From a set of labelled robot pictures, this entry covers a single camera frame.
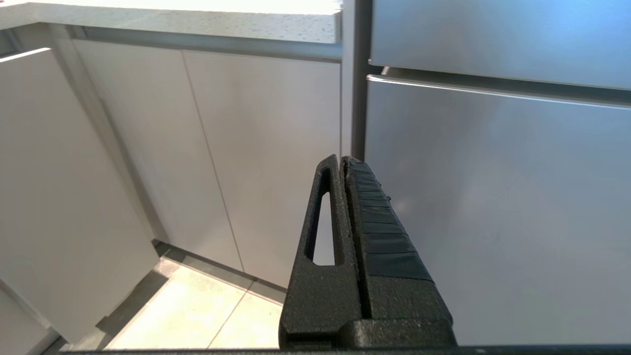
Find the stainless steel refrigerator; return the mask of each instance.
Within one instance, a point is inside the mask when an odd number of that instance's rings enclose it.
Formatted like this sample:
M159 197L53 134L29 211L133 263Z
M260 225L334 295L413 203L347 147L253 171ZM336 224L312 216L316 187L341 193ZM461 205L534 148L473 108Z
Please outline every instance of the stainless steel refrigerator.
M466 344L631 341L631 1L374 0L365 160Z

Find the countertop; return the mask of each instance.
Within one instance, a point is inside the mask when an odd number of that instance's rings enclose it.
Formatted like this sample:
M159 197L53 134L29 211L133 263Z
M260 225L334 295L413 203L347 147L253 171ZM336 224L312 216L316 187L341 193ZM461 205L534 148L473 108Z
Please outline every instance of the countertop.
M36 22L337 43L340 0L5 0L0 29Z

